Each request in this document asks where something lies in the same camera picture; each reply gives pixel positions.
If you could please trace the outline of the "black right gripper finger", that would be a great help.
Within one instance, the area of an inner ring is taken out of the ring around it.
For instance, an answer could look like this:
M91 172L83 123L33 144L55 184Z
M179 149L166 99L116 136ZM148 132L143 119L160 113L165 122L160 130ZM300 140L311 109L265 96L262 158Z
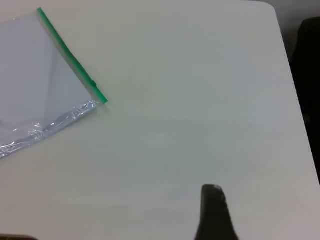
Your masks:
M205 184L201 188L200 218L196 240L237 240L222 188Z

